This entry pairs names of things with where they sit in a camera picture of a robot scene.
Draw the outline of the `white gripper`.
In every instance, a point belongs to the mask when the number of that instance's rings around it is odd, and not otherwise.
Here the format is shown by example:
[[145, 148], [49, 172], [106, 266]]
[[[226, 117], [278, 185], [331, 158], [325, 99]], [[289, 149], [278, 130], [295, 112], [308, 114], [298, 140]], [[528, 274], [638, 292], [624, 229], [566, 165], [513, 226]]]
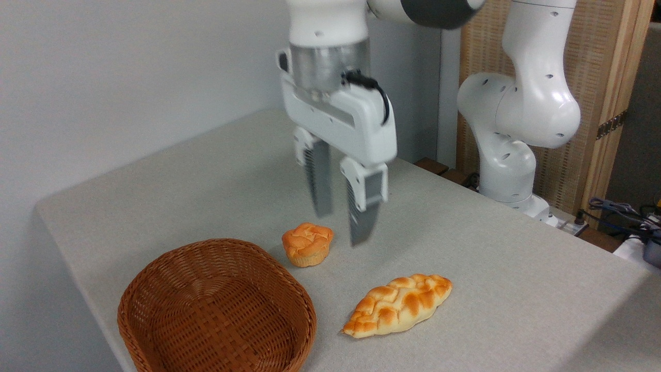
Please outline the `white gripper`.
[[331, 146], [345, 157], [350, 243], [367, 241], [388, 201], [385, 163], [397, 155], [394, 111], [370, 75], [368, 49], [281, 49], [278, 67], [286, 112], [298, 125], [295, 156], [305, 170], [314, 211], [333, 213]]

